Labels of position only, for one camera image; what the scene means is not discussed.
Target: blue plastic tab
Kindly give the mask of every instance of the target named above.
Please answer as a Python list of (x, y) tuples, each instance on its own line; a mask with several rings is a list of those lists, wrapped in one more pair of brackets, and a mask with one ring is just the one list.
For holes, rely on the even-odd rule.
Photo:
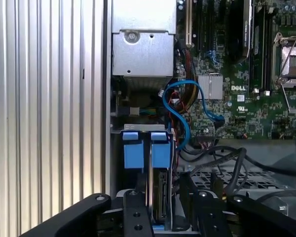
[(153, 168), (170, 168), (171, 145), (152, 144), (152, 167)]
[(123, 141), (138, 140), (138, 132), (123, 132)]
[(152, 229), (154, 231), (164, 231), (164, 226), (160, 225), (160, 226), (152, 226)]
[(142, 169), (144, 167), (144, 143), (124, 145), (125, 169)]
[(152, 132), (151, 133), (152, 141), (167, 141), (167, 134), (165, 132)]

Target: ram slot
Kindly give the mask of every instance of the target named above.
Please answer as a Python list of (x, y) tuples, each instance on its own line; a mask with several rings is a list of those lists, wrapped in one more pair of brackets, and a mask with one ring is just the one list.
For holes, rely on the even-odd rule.
[(252, 76), (250, 78), (250, 91), (259, 93), (263, 88), (263, 66), (264, 66), (264, 32), (265, 32), (265, 10), (255, 13), (254, 17), (254, 48), (251, 58)]
[(274, 14), (265, 13), (264, 18), (264, 42), (263, 42), (263, 91), (271, 90), (272, 83), (272, 52), (273, 52), (273, 16)]

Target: motherboard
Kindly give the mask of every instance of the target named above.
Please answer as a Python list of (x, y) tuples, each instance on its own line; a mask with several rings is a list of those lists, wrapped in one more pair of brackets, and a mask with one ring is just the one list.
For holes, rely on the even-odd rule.
[[(296, 0), (239, 2), (191, 3), (190, 42), (199, 84), (207, 107), (230, 127), (217, 135), (296, 139)], [(240, 50), (237, 37), (243, 40)], [(185, 77), (179, 62), (177, 77)], [(187, 116), (193, 136), (215, 135), (200, 95)]]

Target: chipset heatsink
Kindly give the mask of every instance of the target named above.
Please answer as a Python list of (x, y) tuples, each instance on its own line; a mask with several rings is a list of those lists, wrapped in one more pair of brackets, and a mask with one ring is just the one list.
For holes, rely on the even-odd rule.
[[(203, 89), (205, 100), (222, 100), (223, 76), (221, 74), (199, 75), (198, 83)], [(200, 92), (197, 98), (202, 99)]]

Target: silver metal side panel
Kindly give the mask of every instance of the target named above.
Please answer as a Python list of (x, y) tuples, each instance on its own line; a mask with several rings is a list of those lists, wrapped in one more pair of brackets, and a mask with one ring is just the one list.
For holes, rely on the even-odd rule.
[(103, 5), (0, 0), (0, 237), (103, 191)]

